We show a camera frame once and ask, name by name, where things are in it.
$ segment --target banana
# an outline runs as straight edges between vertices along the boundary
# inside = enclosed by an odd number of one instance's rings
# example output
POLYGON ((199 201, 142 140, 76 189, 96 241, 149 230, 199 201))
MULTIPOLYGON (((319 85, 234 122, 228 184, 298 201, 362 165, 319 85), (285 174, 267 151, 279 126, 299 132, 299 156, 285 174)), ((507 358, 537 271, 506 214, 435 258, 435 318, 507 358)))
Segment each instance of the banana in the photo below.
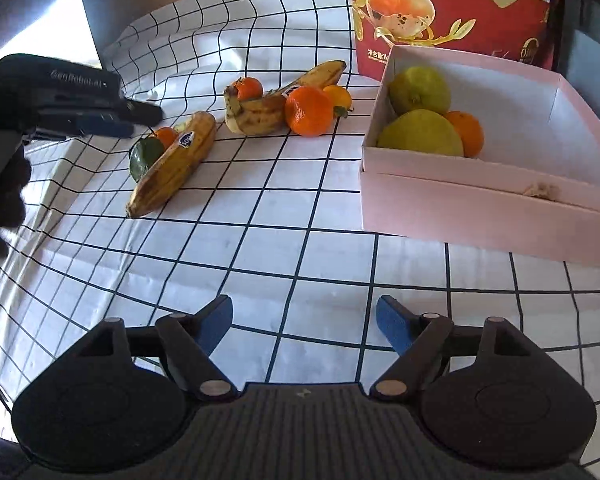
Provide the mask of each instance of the banana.
POLYGON ((344 61, 326 61, 302 74, 285 87, 270 92, 261 99, 238 101, 238 91, 233 85, 224 90, 226 104, 225 122, 234 134, 246 136, 266 135, 285 126, 287 93, 298 86, 325 88, 336 84, 347 64, 344 61))
POLYGON ((180 189, 211 149, 216 138, 216 118, 209 112, 196 112, 183 131, 131 193, 125 207, 129 218, 155 211, 180 189))

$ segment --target white checkered tablecloth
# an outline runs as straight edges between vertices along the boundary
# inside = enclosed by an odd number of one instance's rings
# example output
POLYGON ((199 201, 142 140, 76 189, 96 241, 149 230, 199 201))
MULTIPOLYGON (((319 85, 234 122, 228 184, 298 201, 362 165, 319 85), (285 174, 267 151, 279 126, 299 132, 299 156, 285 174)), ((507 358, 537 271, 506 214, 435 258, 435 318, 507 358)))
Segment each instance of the white checkered tablecloth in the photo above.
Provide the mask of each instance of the white checkered tablecloth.
POLYGON ((30 146, 27 219, 0 264, 0 384, 14 399, 105 316, 148 325, 222 293, 234 325, 212 359, 239 388, 368 388, 397 357, 375 322, 391 294, 458 324, 506 317, 546 349, 598 405, 583 463, 600 476, 600 268, 362 231, 360 144, 377 83, 357 74, 347 1, 181 0, 127 28, 107 51, 126 95, 157 102, 166 124, 209 110, 218 138, 184 188, 138 220, 124 209, 133 140, 30 146), (245 138, 222 124, 222 91, 239 76, 278 88, 329 59, 347 61, 354 98, 331 133, 245 138))

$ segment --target red packaging bag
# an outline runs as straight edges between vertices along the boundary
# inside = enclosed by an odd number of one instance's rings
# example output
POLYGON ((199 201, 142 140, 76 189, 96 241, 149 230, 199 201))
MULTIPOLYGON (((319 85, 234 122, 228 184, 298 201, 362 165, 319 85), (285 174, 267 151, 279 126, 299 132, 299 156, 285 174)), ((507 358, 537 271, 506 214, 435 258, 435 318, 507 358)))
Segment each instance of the red packaging bag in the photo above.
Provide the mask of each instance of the red packaging bag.
POLYGON ((352 0, 358 71, 380 80, 394 44, 542 64, 557 0, 352 0))

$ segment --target open cardboard box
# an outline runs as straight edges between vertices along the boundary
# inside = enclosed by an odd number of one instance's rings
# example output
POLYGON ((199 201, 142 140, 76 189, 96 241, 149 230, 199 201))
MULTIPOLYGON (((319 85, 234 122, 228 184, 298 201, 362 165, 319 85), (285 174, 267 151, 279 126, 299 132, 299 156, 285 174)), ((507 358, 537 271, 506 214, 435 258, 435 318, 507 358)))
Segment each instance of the open cardboard box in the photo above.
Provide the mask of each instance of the open cardboard box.
POLYGON ((600 266, 600 120, 559 74, 442 48, 394 46, 362 147, 366 230, 600 266), (452 110, 484 129, 476 159, 377 148, 387 86, 435 67, 452 110), (555 201, 525 196, 551 187, 555 201))

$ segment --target black glove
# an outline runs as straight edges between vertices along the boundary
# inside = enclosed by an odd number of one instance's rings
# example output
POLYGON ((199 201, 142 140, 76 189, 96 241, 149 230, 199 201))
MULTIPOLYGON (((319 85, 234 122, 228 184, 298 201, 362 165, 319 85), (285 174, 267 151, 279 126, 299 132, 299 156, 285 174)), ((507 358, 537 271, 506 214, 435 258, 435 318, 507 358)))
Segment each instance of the black glove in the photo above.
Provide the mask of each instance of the black glove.
MULTIPOLYGON (((0 227, 17 228, 24 222, 26 210, 20 192, 30 178, 31 165, 20 146, 0 174, 0 227)), ((0 238, 0 260, 8 253, 7 243, 0 238)))

